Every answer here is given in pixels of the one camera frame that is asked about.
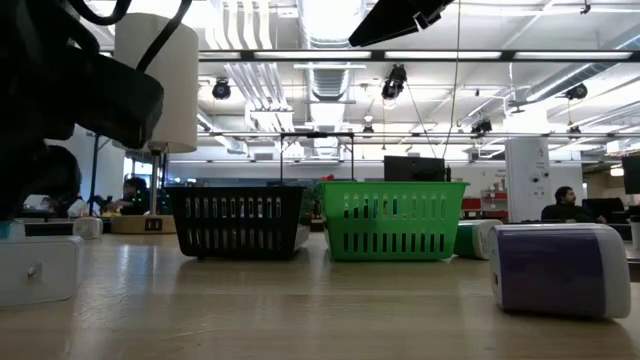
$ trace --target green cylinder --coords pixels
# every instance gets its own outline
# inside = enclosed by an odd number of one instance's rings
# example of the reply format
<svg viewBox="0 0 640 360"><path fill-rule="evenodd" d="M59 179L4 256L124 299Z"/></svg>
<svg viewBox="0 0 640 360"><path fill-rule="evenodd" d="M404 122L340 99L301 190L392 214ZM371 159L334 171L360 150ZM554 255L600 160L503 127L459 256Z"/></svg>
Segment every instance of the green cylinder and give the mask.
<svg viewBox="0 0 640 360"><path fill-rule="evenodd" d="M460 221L453 253L469 259L489 260L487 240L489 231L496 225L502 225L502 222L500 220Z"/></svg>

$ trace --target table surface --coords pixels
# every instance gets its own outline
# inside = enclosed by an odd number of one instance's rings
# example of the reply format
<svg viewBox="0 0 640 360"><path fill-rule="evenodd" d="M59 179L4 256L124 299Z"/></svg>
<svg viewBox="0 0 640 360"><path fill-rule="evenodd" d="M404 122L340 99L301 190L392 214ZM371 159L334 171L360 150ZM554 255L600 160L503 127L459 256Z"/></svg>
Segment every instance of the table surface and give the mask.
<svg viewBox="0 0 640 360"><path fill-rule="evenodd" d="M638 359L640 284L619 321L508 315L488 263L184 257L175 236L87 241L67 301L0 308L3 359Z"/></svg>

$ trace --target man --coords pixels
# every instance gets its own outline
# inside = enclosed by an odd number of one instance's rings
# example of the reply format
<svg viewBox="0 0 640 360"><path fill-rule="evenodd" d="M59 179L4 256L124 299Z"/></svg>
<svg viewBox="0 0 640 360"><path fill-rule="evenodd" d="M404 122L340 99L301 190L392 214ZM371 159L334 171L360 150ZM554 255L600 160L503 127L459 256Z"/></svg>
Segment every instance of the man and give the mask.
<svg viewBox="0 0 640 360"><path fill-rule="evenodd" d="M561 220L568 223L606 223L600 216L597 219L587 210L576 206L576 193L569 186L563 186L556 191L556 204L549 205L542 210L542 221Z"/></svg>
<svg viewBox="0 0 640 360"><path fill-rule="evenodd" d="M109 211L118 211L122 215L144 215L149 211L147 183L141 178L127 179L122 186L122 199L106 206Z"/></svg>

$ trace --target plastic basket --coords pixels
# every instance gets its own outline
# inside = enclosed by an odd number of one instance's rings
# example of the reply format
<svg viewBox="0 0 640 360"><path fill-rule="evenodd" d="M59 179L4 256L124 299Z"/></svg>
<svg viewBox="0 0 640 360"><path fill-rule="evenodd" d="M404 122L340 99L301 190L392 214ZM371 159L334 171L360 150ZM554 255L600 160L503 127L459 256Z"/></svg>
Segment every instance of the plastic basket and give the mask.
<svg viewBox="0 0 640 360"><path fill-rule="evenodd" d="M322 184L325 234L335 260L452 256L466 183Z"/></svg>
<svg viewBox="0 0 640 360"><path fill-rule="evenodd" d="M298 225L302 187L166 190L186 256L287 259L309 236Z"/></svg>

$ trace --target green basket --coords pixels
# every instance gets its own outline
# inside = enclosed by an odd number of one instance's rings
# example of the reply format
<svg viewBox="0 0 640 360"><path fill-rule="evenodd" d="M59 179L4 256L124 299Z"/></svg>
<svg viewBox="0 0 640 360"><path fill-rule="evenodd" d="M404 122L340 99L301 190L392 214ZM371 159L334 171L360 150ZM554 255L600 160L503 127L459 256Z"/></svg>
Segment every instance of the green basket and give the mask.
<svg viewBox="0 0 640 360"><path fill-rule="evenodd" d="M466 183L322 183L334 260L450 258Z"/></svg>

